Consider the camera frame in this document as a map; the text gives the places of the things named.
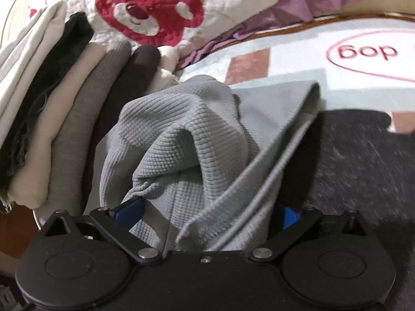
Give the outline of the black folded garment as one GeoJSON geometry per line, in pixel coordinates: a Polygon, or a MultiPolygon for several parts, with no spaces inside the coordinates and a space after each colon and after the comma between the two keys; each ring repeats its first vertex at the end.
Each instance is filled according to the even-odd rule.
{"type": "Polygon", "coordinates": [[[25,165],[29,138],[51,92],[86,48],[94,31],[84,12],[70,16],[62,37],[37,71],[9,132],[1,145],[1,189],[9,188],[11,178],[25,165]]]}

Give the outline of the checkered cartoon floor mat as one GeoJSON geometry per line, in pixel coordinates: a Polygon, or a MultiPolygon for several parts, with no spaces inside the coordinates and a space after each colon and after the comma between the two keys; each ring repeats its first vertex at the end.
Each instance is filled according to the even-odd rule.
{"type": "Polygon", "coordinates": [[[388,113],[390,130],[414,131],[414,21],[324,18],[265,31],[177,73],[206,74],[231,88],[315,80],[326,109],[388,113]]]}

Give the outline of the dark grey fuzzy garment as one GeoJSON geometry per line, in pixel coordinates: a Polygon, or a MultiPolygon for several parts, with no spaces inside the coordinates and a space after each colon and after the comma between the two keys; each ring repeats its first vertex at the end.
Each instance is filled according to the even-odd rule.
{"type": "Polygon", "coordinates": [[[304,138],[318,150],[306,204],[325,214],[359,211],[393,259],[388,310],[414,309],[414,133],[389,130],[390,115],[322,112],[304,138]]]}

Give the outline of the white quilt with red bears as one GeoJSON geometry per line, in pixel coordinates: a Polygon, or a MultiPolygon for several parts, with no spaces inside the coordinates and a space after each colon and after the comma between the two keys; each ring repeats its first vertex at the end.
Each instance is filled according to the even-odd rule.
{"type": "Polygon", "coordinates": [[[86,14],[94,39],[175,47],[182,65],[259,30],[305,23],[344,10],[413,13],[410,0],[1,0],[1,44],[43,9],[63,2],[86,14]]]}

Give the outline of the grey folded garment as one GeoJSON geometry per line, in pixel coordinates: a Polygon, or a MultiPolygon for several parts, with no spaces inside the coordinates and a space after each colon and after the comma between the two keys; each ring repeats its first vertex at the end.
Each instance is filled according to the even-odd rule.
{"type": "Polygon", "coordinates": [[[79,89],[69,114],[52,143],[51,175],[45,203],[34,210],[43,225],[59,209],[72,215],[83,212],[82,178],[94,125],[118,75],[132,54],[128,41],[109,46],[79,89]]]}

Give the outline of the cream folded garment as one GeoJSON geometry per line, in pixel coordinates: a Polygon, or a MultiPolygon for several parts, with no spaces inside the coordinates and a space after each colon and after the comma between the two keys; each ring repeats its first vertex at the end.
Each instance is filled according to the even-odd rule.
{"type": "Polygon", "coordinates": [[[155,93],[162,91],[173,83],[175,80],[175,69],[179,62],[179,53],[172,46],[158,47],[160,52],[160,63],[157,71],[148,87],[146,93],[155,93]]]}

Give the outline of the beige folded garment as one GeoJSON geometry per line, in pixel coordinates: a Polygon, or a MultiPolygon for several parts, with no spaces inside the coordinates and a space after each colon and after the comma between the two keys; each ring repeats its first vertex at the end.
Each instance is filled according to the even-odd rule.
{"type": "Polygon", "coordinates": [[[11,178],[7,198],[30,209],[45,201],[51,174],[51,145],[72,108],[79,89],[106,54],[106,47],[87,44],[79,59],[52,91],[28,144],[25,165],[11,178]]]}

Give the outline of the grey waffle knit garment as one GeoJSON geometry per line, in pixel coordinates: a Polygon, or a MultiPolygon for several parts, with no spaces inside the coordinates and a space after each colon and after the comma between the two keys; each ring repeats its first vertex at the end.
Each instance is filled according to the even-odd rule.
{"type": "Polygon", "coordinates": [[[97,147],[91,196],[143,199],[131,233],[162,252],[253,249],[320,107],[316,81],[233,89],[203,75],[137,98],[97,147]]]}

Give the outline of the dark brown folded garment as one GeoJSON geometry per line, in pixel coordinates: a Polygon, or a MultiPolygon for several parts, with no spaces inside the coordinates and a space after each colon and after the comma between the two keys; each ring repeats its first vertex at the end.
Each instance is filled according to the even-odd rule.
{"type": "Polygon", "coordinates": [[[150,86],[161,60],[158,48],[144,44],[136,49],[123,67],[99,112],[89,144],[81,187],[82,206],[87,205],[92,189],[94,158],[97,144],[117,123],[121,109],[129,101],[140,98],[150,86]]]}

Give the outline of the white folded garment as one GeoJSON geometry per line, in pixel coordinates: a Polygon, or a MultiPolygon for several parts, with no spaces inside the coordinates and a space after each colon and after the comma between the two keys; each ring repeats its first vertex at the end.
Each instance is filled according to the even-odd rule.
{"type": "Polygon", "coordinates": [[[34,76],[62,37],[67,4],[36,12],[17,37],[1,49],[1,142],[4,142],[34,76]]]}

